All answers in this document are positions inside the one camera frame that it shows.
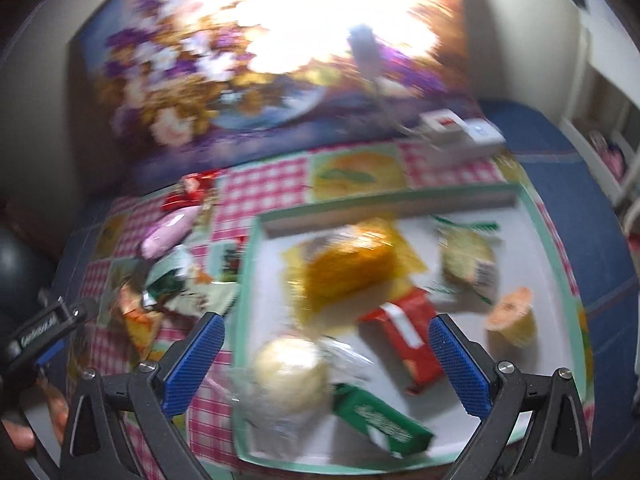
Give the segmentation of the person's left hand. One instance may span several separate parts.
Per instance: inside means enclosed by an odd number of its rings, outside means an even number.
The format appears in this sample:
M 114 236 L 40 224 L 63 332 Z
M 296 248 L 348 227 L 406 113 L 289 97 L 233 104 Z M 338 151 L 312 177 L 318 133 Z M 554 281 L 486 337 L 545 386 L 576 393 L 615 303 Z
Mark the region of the person's left hand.
M 18 396 L 18 411 L 2 419 L 2 425 L 14 448 L 29 452 L 38 442 L 51 451 L 62 448 L 70 407 L 64 394 L 47 379 Z

